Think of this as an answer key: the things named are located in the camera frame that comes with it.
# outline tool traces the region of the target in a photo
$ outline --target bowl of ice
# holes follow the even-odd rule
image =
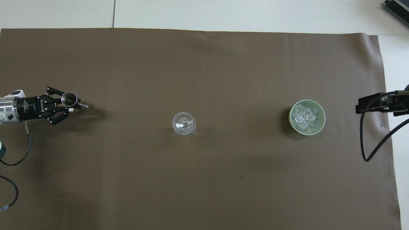
[[[325,113],[317,102],[306,99],[293,105],[288,120],[295,131],[303,135],[314,135],[324,127]]]

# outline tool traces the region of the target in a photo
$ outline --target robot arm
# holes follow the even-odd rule
[[[373,102],[366,112],[393,112],[393,115],[401,116],[409,114],[409,85],[405,90],[393,91],[392,95],[381,97],[383,93],[379,92],[373,95],[358,99],[358,105],[355,106],[356,114],[361,114],[365,106],[373,99],[380,97]]]
[[[359,98],[358,105],[355,106],[355,112],[361,114],[360,119],[360,144],[362,158],[368,162],[372,159],[379,148],[385,143],[385,141],[390,138],[396,131],[400,128],[409,124],[409,119],[397,125],[393,128],[382,140],[376,145],[371,154],[367,157],[364,150],[364,140],[363,140],[363,123],[364,115],[366,112],[379,111],[382,113],[393,112],[394,116],[409,114],[409,85],[406,86],[405,90],[397,90],[386,93],[377,93],[369,95],[367,97]]]
[[[0,124],[44,118],[56,125],[74,109],[88,108],[72,92],[64,93],[52,87],[47,87],[46,92],[38,97],[25,97],[22,90],[16,90],[0,98]],[[51,95],[59,95],[61,98],[53,98]]]

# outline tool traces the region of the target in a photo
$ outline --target metal cylinder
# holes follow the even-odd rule
[[[18,121],[16,99],[17,97],[0,98],[0,124]]]
[[[37,119],[40,115],[40,103],[37,97],[16,98],[16,111],[20,120]]]
[[[68,107],[75,105],[77,101],[78,98],[73,92],[66,92],[61,96],[61,103]]]

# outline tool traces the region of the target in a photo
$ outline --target green bowl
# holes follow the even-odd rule
[[[316,121],[318,122],[318,126],[313,128],[311,131],[305,131],[305,130],[302,130],[301,128],[299,128],[299,127],[295,127],[294,124],[291,121],[291,111],[298,104],[301,104],[302,106],[304,106],[306,108],[310,108],[310,109],[317,108],[317,110],[318,110],[318,113],[316,114],[316,116],[317,116]],[[319,105],[317,102],[315,102],[313,100],[308,100],[308,99],[301,100],[301,101],[295,103],[291,107],[291,110],[288,113],[288,121],[290,122],[291,127],[295,131],[297,131],[297,132],[299,132],[299,133],[301,133],[303,135],[311,136],[311,135],[319,133],[322,130],[322,128],[324,127],[324,125],[325,125],[325,112],[324,112],[324,109],[321,107],[321,105]]]

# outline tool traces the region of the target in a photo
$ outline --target white table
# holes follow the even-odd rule
[[[409,28],[382,9],[382,0],[0,1],[0,28],[95,27],[363,32],[379,35],[386,90],[403,90],[409,84]],[[0,82],[0,87],[7,86]],[[390,127],[407,118],[390,114]],[[405,147],[408,138],[409,126],[392,137],[402,229],[409,229],[409,151]]]

